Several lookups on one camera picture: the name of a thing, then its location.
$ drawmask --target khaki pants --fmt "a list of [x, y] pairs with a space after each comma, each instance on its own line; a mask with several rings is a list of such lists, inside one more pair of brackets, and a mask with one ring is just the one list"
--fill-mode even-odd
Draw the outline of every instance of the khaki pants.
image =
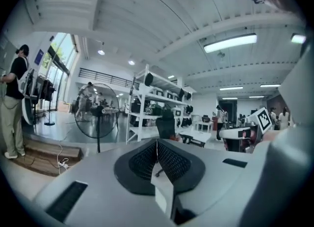
[[1, 127], [10, 156], [25, 153], [22, 134], [22, 100], [5, 96], [1, 105]]
[[76, 114], [76, 118], [77, 120], [79, 119], [85, 119], [85, 112], [86, 112], [86, 99], [85, 98], [80, 98], [78, 100], [78, 111], [77, 111], [77, 114]]

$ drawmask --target standing fan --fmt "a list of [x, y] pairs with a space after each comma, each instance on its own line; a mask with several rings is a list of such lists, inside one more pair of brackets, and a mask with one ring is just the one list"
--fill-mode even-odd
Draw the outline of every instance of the standing fan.
[[100, 138], [108, 135], [116, 125], [119, 130], [117, 95], [104, 84], [86, 85], [73, 110], [79, 129], [86, 136], [97, 139], [97, 152], [100, 153]]

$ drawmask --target power strip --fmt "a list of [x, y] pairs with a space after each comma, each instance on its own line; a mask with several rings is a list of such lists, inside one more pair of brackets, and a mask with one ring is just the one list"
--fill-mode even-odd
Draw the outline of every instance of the power strip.
[[66, 170], [68, 169], [69, 165], [67, 165], [66, 163], [61, 163], [61, 162], [58, 162], [59, 166], [60, 167], [64, 167]]

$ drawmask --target white shelving unit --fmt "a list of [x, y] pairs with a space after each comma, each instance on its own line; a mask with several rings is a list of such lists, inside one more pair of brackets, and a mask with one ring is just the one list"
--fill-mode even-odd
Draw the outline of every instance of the white shelving unit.
[[[151, 83], [151, 86], [145, 86], [143, 83], [145, 81], [145, 78], [147, 76], [148, 73], [151, 73], [154, 77], [153, 82]], [[183, 112], [184, 112], [184, 107], [187, 105], [191, 104], [191, 100], [189, 101], [184, 101], [184, 96], [182, 98], [182, 101], [178, 101], [178, 100], [174, 100], [174, 99], [169, 99], [167, 97], [163, 97], [163, 96], [159, 96], [159, 95], [155, 95], [150, 93], [154, 87], [158, 87], [161, 88], [162, 90], [168, 90], [171, 91], [173, 93], [179, 94], [181, 88], [184, 90], [183, 87], [176, 85], [174, 83], [172, 83], [171, 81], [169, 81], [168, 79], [165, 79], [153, 72], [150, 72], [149, 70], [149, 65], [146, 65], [146, 68], [141, 71], [140, 73], [135, 75], [135, 80], [140, 81], [140, 85], [139, 85], [139, 90], [136, 90], [134, 87], [132, 88], [133, 92], [132, 95], [130, 95], [129, 97], [129, 107], [131, 107], [131, 102], [133, 100], [134, 97], [137, 97], [140, 102], [141, 102], [141, 107], [140, 107], [140, 113], [129, 113], [128, 114], [128, 124], [127, 124], [127, 135], [126, 135], [126, 144], [128, 144], [129, 141], [131, 141], [133, 138], [135, 138], [137, 136], [137, 141], [141, 141], [142, 139], [146, 139], [146, 138], [151, 138], [151, 137], [158, 137], [159, 133], [158, 133], [158, 129], [156, 126], [151, 126], [151, 127], [143, 127], [143, 119], [157, 119], [161, 116], [153, 116], [153, 115], [147, 115], [144, 113], [144, 102], [145, 100], [151, 100], [151, 101], [156, 101], [156, 102], [161, 102], [164, 104], [169, 104], [170, 106], [178, 106], [181, 109], [181, 116], [175, 116], [175, 131], [176, 133], [180, 133], [184, 130], [186, 130], [186, 128], [182, 128], [181, 126], [177, 127], [177, 120], [180, 119], [181, 121], [184, 118], [190, 118], [190, 116], [184, 116]], [[136, 116], [139, 118], [139, 122], [138, 122], [138, 127], [130, 127], [130, 116]], [[133, 131], [134, 135], [132, 137], [129, 138], [129, 131]]]

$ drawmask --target wooden platform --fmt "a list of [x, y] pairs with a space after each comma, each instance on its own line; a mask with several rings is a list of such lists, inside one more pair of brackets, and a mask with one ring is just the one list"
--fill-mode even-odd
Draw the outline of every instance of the wooden platform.
[[[12, 159], [14, 163], [28, 170], [49, 175], [58, 176], [59, 168], [57, 165], [57, 155], [61, 152], [61, 147], [55, 144], [47, 144], [39, 141], [34, 141], [24, 138], [26, 144], [25, 156], [20, 156], [17, 159]], [[82, 159], [82, 151], [79, 147], [62, 146], [63, 150], [59, 154], [59, 161], [63, 158], [68, 158], [69, 166], [75, 165]]]

